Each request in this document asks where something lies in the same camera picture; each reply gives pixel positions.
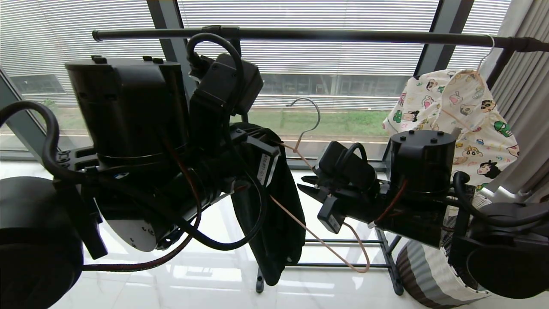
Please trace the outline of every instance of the glossy marble floor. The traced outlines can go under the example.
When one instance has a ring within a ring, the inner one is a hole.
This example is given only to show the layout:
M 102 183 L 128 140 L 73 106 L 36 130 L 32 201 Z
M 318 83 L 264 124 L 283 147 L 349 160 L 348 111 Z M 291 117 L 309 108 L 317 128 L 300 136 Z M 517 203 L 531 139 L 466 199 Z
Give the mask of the glossy marble floor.
M 0 162 L 0 178 L 19 175 L 51 176 L 37 163 Z M 304 173 L 296 172 L 295 179 Z M 334 238 L 316 219 L 319 204 L 302 195 L 307 226 L 322 238 Z M 375 239 L 375 233 L 364 224 L 349 221 L 363 239 Z M 240 239 L 242 231 L 236 221 L 230 199 L 209 208 L 203 216 L 200 230 L 218 241 Z M 134 263 L 155 259 L 165 252 L 144 253 L 135 250 L 106 224 L 102 237 L 109 255 L 87 263 Z M 351 239 L 342 229 L 337 238 Z M 364 263 L 356 247 L 337 247 L 338 253 L 351 262 Z M 373 263 L 383 263 L 376 247 L 368 248 Z M 307 246 L 303 262 L 338 262 L 328 250 Z M 86 272 L 53 308 L 55 309 L 177 309 L 177 308 L 425 308 L 406 293 L 396 296 L 389 275 L 373 269 L 358 274 L 349 269 L 287 268 L 276 286 L 265 286 L 262 294 L 255 292 L 257 264 L 249 247 L 221 252 L 192 241 L 169 263 L 144 272 Z M 548 308 L 549 293 L 527 300 L 509 300 L 492 296 L 464 309 L 488 308 Z

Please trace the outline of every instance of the glass pane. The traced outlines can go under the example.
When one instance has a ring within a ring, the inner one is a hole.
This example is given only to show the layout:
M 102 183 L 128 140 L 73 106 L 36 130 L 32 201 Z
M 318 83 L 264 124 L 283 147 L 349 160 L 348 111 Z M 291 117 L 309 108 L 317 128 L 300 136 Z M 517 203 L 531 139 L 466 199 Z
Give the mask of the glass pane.
M 65 62 L 92 54 L 107 59 L 163 57 L 158 40 L 95 42 L 91 35 L 94 29 L 154 28 L 146 1 L 0 0 L 0 6 L 2 68 L 26 100 L 53 110 L 62 149 L 91 145 Z
M 27 151 L 27 147 L 13 134 L 7 125 L 0 128 L 0 150 Z
M 380 31 L 429 31 L 438 0 L 390 2 L 179 0 L 185 27 L 235 25 Z M 413 74 L 423 45 L 310 41 L 242 41 L 243 57 L 261 70 L 265 87 L 250 122 L 278 133 L 290 145 L 307 133 L 300 152 L 317 157 L 332 140 L 365 143 L 368 158 L 380 159 L 388 136 L 381 123 Z M 208 43 L 197 52 L 224 52 Z
M 497 35 L 510 3 L 511 0 L 475 0 L 462 33 Z M 476 70 L 489 51 L 490 47 L 457 46 L 448 68 Z

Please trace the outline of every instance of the bolt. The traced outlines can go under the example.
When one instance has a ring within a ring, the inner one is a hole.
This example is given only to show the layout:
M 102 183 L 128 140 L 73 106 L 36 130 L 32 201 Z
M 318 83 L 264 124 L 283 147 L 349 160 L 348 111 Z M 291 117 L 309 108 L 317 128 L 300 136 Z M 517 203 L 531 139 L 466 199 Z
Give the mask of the bolt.
M 93 62 L 95 62 L 95 64 L 106 64 L 107 63 L 107 59 L 104 58 L 104 57 L 93 57 L 92 60 L 93 60 Z

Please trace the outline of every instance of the robotic arm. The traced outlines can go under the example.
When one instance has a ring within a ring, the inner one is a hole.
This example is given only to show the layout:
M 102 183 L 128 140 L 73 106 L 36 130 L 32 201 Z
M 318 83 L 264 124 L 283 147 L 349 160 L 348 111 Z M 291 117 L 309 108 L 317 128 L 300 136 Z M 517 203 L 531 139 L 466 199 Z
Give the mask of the robotic arm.
M 194 48 L 203 41 L 229 54 L 200 57 Z M 177 63 L 92 56 L 66 64 L 92 147 L 58 151 L 59 125 L 41 104 L 22 101 L 0 111 L 0 125 L 25 109 L 44 117 L 41 157 L 54 176 L 0 181 L 2 308 L 49 307 L 82 270 L 112 270 L 83 266 L 82 244 L 94 259 L 107 254 L 98 232 L 103 219 L 142 251 L 167 249 L 184 233 L 173 254 L 191 238 L 217 250 L 249 242 L 269 285 L 285 265 L 298 262 L 305 231 L 268 198 L 276 197 L 304 222 L 282 141 L 266 128 L 229 123 L 260 92 L 259 69 L 213 34 L 194 36 L 187 49 L 190 74 L 199 81 L 189 105 Z M 468 176 L 456 173 L 450 182 L 455 141 L 436 131 L 392 136 L 390 181 L 378 180 L 361 144 L 347 149 L 333 141 L 315 166 L 316 176 L 303 179 L 314 187 L 298 187 L 322 203 L 318 218 L 334 233 L 351 217 L 434 247 L 451 230 L 444 226 L 448 205 L 459 207 L 451 265 L 507 297 L 548 289 L 549 204 L 474 208 Z M 227 195 L 246 235 L 231 244 L 198 230 L 202 211 Z

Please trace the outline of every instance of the cartoon print shirt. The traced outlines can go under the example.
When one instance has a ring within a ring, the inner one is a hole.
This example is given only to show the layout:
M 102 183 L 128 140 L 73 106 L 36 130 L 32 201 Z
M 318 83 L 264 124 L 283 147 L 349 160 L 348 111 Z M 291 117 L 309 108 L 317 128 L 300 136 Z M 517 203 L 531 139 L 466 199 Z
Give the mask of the cartoon print shirt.
M 480 190 L 519 156 L 511 128 L 474 70 L 441 70 L 410 78 L 383 121 L 390 134 L 407 130 L 460 132 L 452 174 L 470 175 Z

